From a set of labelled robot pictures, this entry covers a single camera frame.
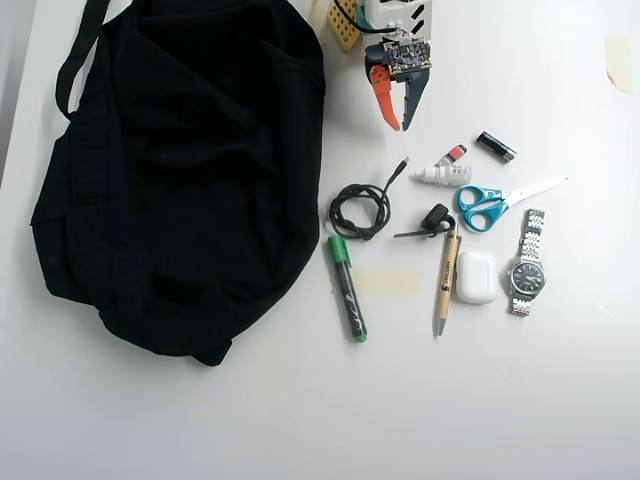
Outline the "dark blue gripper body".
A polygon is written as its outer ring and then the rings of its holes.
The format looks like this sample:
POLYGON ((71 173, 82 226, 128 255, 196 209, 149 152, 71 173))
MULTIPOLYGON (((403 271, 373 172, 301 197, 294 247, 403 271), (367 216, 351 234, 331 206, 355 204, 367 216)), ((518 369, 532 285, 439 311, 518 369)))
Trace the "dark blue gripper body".
POLYGON ((430 47, 424 41, 386 41, 365 49, 367 68, 388 67, 391 79, 403 83, 409 73, 430 70, 430 47))

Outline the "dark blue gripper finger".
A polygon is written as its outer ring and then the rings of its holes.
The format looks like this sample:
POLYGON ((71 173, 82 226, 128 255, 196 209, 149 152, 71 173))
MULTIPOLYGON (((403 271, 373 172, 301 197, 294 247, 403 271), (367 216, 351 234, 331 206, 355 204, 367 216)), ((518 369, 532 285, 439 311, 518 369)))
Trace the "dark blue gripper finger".
POLYGON ((407 131, 411 125, 429 78, 430 70, 424 69, 409 73, 403 80, 403 84, 405 85, 405 96, 402 129, 404 131, 407 131))

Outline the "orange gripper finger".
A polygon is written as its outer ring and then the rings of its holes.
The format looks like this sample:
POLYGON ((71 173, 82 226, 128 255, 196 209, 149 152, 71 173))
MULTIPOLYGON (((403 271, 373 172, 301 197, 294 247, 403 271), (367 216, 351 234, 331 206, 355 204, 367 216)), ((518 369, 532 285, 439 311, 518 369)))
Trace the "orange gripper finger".
POLYGON ((368 77, 383 119, 394 131, 399 131, 400 123, 391 100, 392 79, 388 67, 375 64, 369 69, 368 77))

